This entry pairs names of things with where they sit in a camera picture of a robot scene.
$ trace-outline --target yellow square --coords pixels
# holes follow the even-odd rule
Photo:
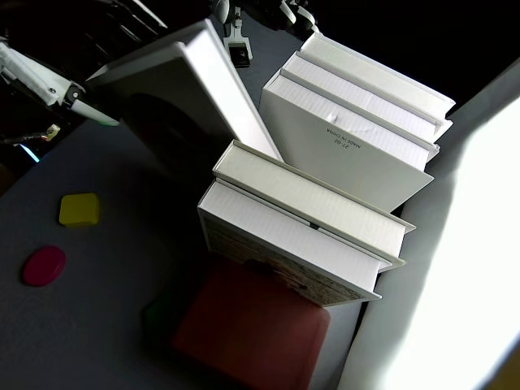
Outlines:
[[[62,197],[59,222],[63,226],[95,225],[99,221],[99,198],[95,193],[77,193]]]

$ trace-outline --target pink oval object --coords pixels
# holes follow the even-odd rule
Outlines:
[[[55,246],[45,246],[25,263],[23,279],[26,284],[42,287],[54,281],[65,267],[65,253]]]

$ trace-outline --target book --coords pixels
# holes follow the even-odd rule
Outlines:
[[[280,158],[208,19],[103,66],[87,85],[119,101],[137,94],[159,98],[222,145],[236,138]]]
[[[373,292],[378,260],[226,185],[214,182],[198,213],[211,251],[318,305],[381,298]]]
[[[213,172],[223,184],[232,184],[232,188],[380,259],[380,271],[405,264],[398,256],[405,234],[414,225],[305,172],[239,141],[229,145]]]
[[[280,75],[429,150],[428,161],[439,153],[439,146],[431,143],[433,123],[314,65],[298,52],[282,66]]]
[[[410,164],[426,164],[428,150],[375,123],[363,135],[345,131],[344,107],[322,108],[329,103],[280,72],[263,87],[260,114],[287,164],[388,212],[433,180]],[[409,162],[382,150],[384,142]]]
[[[292,102],[319,118],[335,124],[344,132],[352,134],[405,163],[424,171],[429,150],[378,125],[326,97],[295,83],[279,74],[267,87],[288,102]]]
[[[303,44],[299,55],[433,123],[435,134],[431,142],[437,141],[452,125],[445,119],[455,105],[452,99],[321,33],[314,33]]]

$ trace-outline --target gray table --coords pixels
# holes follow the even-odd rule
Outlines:
[[[300,42],[244,19],[258,62],[240,75],[258,104],[258,88]],[[260,48],[268,45],[277,45],[276,56],[262,56]],[[81,192],[100,197],[100,223],[60,226],[61,196]],[[141,347],[141,310],[203,245],[196,212],[201,195],[171,177],[126,127],[92,122],[76,129],[4,194],[0,386],[215,388],[200,375],[158,362]],[[67,265],[51,285],[27,287],[20,270],[43,245],[62,248]],[[311,384],[315,389],[336,387],[359,305],[329,311],[331,326]]]

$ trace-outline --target yellow object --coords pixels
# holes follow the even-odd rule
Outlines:
[[[99,198],[95,193],[62,197],[59,222],[68,228],[95,225],[99,221]]]

